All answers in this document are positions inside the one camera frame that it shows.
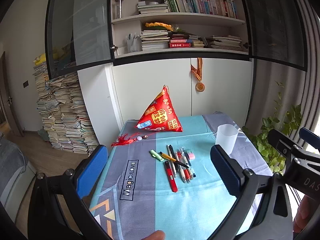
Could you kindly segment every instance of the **glass cabinet door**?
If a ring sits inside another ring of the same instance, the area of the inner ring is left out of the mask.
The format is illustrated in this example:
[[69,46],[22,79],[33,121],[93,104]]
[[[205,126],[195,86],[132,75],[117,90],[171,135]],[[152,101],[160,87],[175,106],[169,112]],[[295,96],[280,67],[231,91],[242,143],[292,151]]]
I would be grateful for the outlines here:
[[49,0],[46,58],[50,78],[111,62],[110,0]]
[[243,0],[250,57],[307,70],[305,30],[296,0]]

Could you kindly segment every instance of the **door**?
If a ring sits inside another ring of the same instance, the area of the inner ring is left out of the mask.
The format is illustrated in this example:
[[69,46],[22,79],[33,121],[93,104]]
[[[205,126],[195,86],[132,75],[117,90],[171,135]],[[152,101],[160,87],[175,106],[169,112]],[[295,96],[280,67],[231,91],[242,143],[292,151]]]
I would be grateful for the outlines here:
[[12,105],[5,64],[5,52],[0,58],[0,103],[11,131],[16,136],[24,136]]
[[113,61],[110,0],[49,0],[45,50],[49,78]]
[[249,56],[307,70],[306,34],[296,0],[242,0]]
[[[197,66],[197,59],[191,63]],[[251,96],[252,62],[203,58],[203,92],[196,91],[198,80],[192,75],[192,115],[213,114],[221,111],[229,115],[237,125],[245,123]]]
[[190,58],[162,59],[112,67],[123,122],[140,119],[163,85],[178,117],[191,115]]

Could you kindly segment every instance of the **orange striped ribbon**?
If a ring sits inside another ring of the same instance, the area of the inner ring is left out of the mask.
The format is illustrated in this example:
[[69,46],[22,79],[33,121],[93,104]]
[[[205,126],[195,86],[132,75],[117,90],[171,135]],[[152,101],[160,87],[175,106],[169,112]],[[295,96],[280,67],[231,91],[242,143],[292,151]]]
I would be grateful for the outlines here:
[[202,58],[198,58],[198,66],[199,68],[196,69],[192,64],[191,64],[191,72],[196,76],[196,78],[201,82],[202,80]]

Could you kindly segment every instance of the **medal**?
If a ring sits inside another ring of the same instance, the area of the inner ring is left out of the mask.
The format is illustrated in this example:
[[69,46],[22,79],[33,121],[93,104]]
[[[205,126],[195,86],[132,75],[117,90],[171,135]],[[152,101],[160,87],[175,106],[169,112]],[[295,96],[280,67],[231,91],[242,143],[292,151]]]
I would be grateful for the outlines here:
[[204,84],[201,82],[202,80],[202,58],[198,58],[198,66],[199,68],[196,69],[193,65],[191,65],[191,72],[196,76],[199,82],[196,84],[196,90],[198,92],[204,91]]
[[204,91],[204,84],[203,84],[202,82],[198,82],[198,83],[196,84],[196,90],[197,90],[198,92],[203,92],[203,91]]

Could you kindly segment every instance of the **red box cutter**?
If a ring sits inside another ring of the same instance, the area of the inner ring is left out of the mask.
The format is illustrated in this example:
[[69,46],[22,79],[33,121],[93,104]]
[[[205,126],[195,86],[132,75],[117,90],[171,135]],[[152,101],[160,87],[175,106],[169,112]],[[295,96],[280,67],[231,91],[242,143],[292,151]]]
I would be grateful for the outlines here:
[[172,174],[172,170],[171,170],[170,164],[169,164],[168,161],[164,162],[164,164],[165,164],[165,170],[166,170],[167,175],[168,175],[168,179],[169,179],[171,190],[173,192],[178,192],[177,184],[174,181],[174,177],[173,177],[173,174]]

